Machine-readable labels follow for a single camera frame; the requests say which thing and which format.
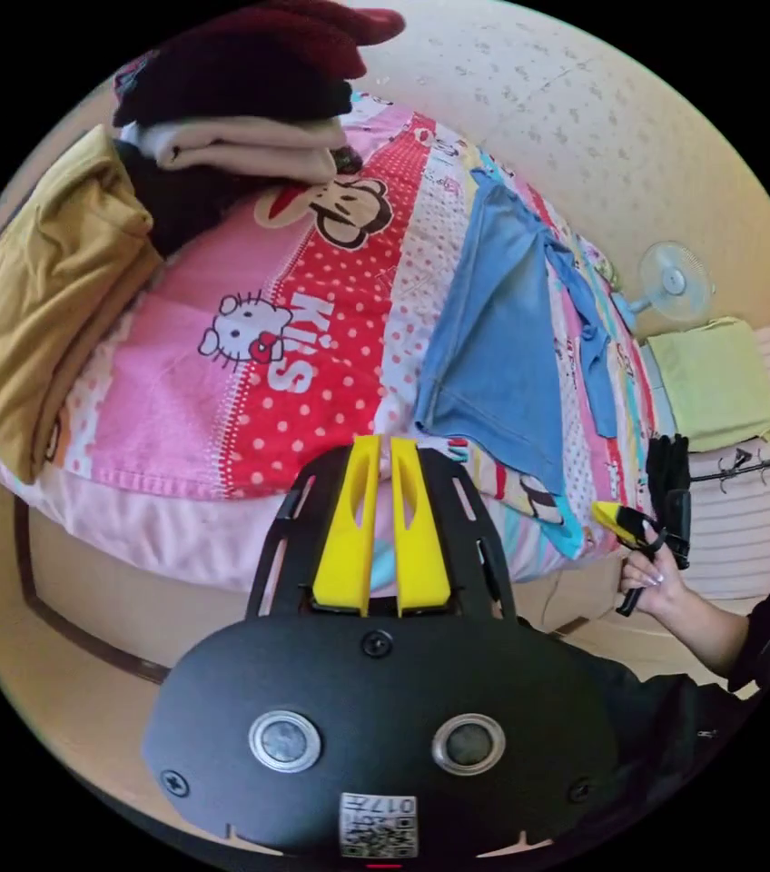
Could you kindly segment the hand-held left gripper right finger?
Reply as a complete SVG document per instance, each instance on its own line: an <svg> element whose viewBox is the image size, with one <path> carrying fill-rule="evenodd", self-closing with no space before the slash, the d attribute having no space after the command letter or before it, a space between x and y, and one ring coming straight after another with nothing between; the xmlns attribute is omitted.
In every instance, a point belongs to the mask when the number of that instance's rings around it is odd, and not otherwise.
<svg viewBox="0 0 770 872"><path fill-rule="evenodd" d="M449 576L415 441L392 440L390 459L397 608L444 609Z"/></svg>

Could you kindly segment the person's right hand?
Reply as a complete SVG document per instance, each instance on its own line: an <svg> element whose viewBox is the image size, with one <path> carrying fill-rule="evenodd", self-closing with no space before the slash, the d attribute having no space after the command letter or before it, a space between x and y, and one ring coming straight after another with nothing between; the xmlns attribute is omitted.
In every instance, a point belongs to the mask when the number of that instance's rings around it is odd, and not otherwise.
<svg viewBox="0 0 770 872"><path fill-rule="evenodd" d="M631 550L620 571L618 591L627 595L638 591L635 610L662 620L687 594L687 586L676 563L676 557L664 544L648 557L642 551Z"/></svg>

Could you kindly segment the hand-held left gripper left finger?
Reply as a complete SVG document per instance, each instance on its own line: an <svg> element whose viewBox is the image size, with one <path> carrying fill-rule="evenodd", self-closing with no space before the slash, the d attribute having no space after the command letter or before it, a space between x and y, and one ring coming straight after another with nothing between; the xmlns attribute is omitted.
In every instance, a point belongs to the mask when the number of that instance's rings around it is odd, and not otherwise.
<svg viewBox="0 0 770 872"><path fill-rule="evenodd" d="M312 584L317 609L366 609L375 540L380 436L350 446Z"/></svg>

